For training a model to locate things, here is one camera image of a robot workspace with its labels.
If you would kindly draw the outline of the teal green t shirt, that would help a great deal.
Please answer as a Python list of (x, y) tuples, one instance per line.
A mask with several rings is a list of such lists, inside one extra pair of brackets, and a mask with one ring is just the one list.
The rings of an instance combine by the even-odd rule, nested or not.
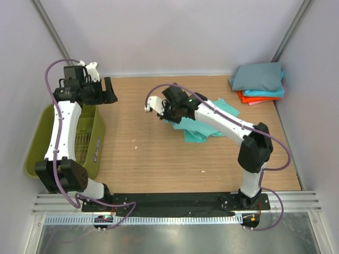
[[(222, 98), (212, 101), (212, 103), (234, 117), (238, 117), (240, 114), (240, 111), (227, 104)], [(194, 121), (190, 118), (183, 117), (180, 123), (174, 123), (168, 120), (163, 121), (170, 124), (174, 130), (182, 130), (185, 142), (204, 143), (207, 142), (208, 137), (225, 136), (210, 125), (203, 122)]]

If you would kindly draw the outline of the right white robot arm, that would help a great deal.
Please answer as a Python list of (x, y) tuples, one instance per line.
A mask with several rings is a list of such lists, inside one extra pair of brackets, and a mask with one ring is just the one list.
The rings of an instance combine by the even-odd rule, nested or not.
[(165, 99), (159, 117), (175, 123), (184, 118), (205, 123), (239, 145), (237, 161), (244, 174), (236, 203), (244, 208), (255, 205), (262, 191), (259, 184), (261, 173), (273, 151), (271, 140), (257, 131), (268, 134), (268, 127), (263, 123), (254, 125), (242, 121), (199, 93), (188, 95), (182, 89), (170, 86), (162, 94)]

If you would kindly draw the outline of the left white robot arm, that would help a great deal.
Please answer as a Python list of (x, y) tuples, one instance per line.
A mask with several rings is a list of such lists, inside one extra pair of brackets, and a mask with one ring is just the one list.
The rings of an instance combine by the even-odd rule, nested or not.
[(76, 130), (84, 106), (117, 102), (109, 77), (100, 78), (97, 62), (80, 61), (64, 67), (59, 86), (50, 91), (53, 101), (53, 126), (50, 143), (44, 159), (35, 164), (35, 173), (48, 192), (63, 194), (70, 203), (80, 207), (80, 201), (112, 202), (106, 184), (92, 180), (87, 169), (76, 162)]

